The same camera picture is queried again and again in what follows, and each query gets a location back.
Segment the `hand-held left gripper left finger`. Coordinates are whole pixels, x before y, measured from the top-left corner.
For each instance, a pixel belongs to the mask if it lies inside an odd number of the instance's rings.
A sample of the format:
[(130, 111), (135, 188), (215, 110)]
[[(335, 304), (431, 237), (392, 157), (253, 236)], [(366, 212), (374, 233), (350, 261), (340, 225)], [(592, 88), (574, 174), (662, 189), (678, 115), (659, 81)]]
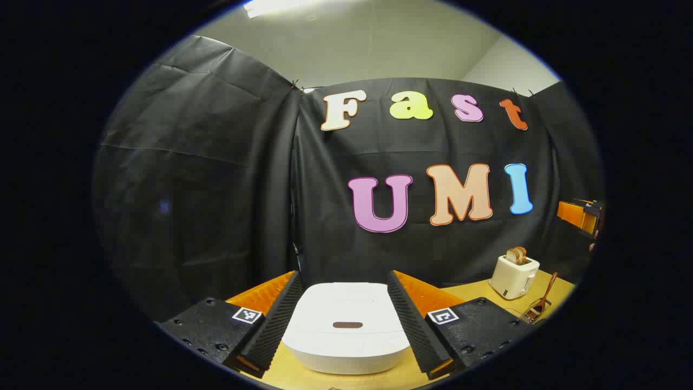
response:
[(304, 292), (290, 271), (232, 298), (203, 298), (158, 327), (204, 358), (262, 378)]

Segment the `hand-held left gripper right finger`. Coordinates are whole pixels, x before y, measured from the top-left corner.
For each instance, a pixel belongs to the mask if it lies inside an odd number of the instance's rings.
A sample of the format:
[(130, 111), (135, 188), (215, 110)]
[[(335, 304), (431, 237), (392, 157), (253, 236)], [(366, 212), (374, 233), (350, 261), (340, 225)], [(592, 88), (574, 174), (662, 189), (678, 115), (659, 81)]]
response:
[(389, 273), (388, 294), (420, 371), (430, 380), (466, 371), (533, 329), (488, 298), (465, 301), (396, 270)]

